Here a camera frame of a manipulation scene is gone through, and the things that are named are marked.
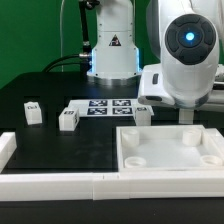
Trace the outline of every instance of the cable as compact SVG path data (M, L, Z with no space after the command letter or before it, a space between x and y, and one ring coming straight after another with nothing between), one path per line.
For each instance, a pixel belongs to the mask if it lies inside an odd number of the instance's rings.
M61 57L61 58L58 58L56 60L54 60L53 62L51 62L50 64L48 64L42 72L46 72L49 68L51 68L52 66L54 66L55 64L57 64L58 62L61 62L61 61L64 61L64 60L67 60L67 59L71 59L71 58L79 58L79 55L78 54L72 54L72 55L68 55L68 56L64 56L64 57Z
M60 42L61 42L61 57L64 55L64 36L63 36L63 18L64 18L64 7L65 0L61 2L61 11L60 11Z
M61 64L56 64L52 65L49 69L47 69L45 72L51 71L53 68L60 67L60 66L65 66L65 65L79 65L79 62L69 62L69 63L61 63Z

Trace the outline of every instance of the black cable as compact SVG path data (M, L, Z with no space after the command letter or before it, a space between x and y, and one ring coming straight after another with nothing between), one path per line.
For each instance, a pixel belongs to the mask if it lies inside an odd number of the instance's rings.
M56 65L52 65L49 69L47 69L45 72L51 71L53 68L64 66L64 65L79 65L79 62L69 62L69 63L60 63Z
M79 55L78 54L72 54L72 55L68 55L68 56L64 56L64 57L61 57L61 58L58 58L54 61L52 61L50 64L48 64L42 72L46 72L49 68L51 68L52 66L54 66L55 64L57 64L58 62L61 62L61 61L64 61L64 60L67 60L67 59L71 59L71 58L79 58Z

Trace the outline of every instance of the white cube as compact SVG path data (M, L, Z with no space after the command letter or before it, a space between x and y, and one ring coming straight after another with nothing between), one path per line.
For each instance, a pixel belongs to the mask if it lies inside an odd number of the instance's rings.
M24 109L28 125L42 123L42 114L39 103L37 102L24 103Z
M135 123L136 126L151 126L151 112L148 107L135 107Z
M59 116L60 131L74 131L79 122L79 109L66 107Z

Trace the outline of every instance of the blue light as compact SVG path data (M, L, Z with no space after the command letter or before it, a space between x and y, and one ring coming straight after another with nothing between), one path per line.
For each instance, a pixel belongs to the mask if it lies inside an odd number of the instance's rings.
M192 41L192 40L194 40L194 34L193 33L187 33L186 34L186 39L188 40L188 41Z

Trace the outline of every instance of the small white block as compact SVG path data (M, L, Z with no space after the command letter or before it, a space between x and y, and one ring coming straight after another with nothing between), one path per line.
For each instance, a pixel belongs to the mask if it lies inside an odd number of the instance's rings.
M0 137L0 173L17 147L14 132L5 132Z
M151 126L151 112L147 107L135 107L135 123L136 126Z
M179 124L193 124L194 110L180 109L179 111Z
M28 125L42 123L42 114L39 103L37 102L24 103L24 109Z
M66 107L59 116L60 131L74 131L79 122L79 109Z

